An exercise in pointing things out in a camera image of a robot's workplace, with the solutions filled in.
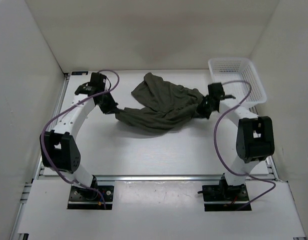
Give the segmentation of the olive green shorts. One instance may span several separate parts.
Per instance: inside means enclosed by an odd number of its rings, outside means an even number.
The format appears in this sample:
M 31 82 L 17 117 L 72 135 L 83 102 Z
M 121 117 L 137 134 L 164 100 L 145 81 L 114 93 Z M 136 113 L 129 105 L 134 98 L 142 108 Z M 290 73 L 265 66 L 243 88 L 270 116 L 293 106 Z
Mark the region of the olive green shorts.
M 115 118 L 149 134 L 164 134 L 182 127 L 192 119 L 205 117 L 197 111 L 204 98 L 198 89 L 165 81 L 151 72 L 145 74 L 131 95 L 143 108 L 119 109 Z

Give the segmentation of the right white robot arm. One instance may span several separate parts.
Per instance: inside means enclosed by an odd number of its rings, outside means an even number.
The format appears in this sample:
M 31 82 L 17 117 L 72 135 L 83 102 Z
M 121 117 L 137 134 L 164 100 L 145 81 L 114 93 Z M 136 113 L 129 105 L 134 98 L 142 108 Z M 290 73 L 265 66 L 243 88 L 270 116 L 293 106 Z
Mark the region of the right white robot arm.
M 226 168 L 218 188 L 218 193 L 224 200 L 237 196 L 251 171 L 274 153 L 272 120 L 268 116 L 256 115 L 242 105 L 252 92 L 251 84 L 246 81 L 244 84 L 248 92 L 241 101 L 226 94 L 222 83 L 209 84 L 208 95 L 197 107 L 197 112 L 207 119 L 214 111 L 221 114 L 213 130 L 213 142 L 216 154 Z M 231 166 L 225 163 L 217 145 L 217 129 L 224 117 L 237 127 L 236 158 Z

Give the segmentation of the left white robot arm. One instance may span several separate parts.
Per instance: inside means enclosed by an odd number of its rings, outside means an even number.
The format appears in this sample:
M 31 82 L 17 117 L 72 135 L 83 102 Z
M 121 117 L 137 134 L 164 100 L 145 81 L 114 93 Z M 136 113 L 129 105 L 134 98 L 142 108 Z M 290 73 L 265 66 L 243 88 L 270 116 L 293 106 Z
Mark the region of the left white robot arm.
M 90 80 L 75 90 L 70 107 L 51 119 L 40 135 L 44 167 L 56 172 L 65 182 L 80 188 L 87 200 L 95 199 L 99 191 L 96 178 L 81 164 L 76 137 L 95 107 L 99 107 L 105 115 L 118 112 L 118 104 L 111 95 L 114 88 L 101 70 L 91 73 Z M 47 130 L 54 121 L 57 124 Z

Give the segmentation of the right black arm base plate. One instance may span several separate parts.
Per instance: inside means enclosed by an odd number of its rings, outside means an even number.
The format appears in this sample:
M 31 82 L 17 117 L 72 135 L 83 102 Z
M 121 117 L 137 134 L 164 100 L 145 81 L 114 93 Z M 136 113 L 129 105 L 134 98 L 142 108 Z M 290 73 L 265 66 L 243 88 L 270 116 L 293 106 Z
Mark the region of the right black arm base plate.
M 203 196 L 205 212 L 248 212 L 252 211 L 246 185 L 224 187 L 203 185 L 197 192 Z

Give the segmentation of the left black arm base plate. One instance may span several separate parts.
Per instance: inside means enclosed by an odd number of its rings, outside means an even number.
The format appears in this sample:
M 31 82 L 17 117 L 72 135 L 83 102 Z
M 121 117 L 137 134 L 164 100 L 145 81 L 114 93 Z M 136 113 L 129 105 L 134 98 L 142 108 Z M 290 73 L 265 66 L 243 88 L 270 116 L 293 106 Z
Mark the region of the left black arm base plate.
M 103 195 L 106 202 L 104 207 L 103 201 L 95 191 L 71 186 L 69 193 L 67 209 L 68 210 L 111 210 L 113 207 L 114 186 L 99 185 L 98 191 Z

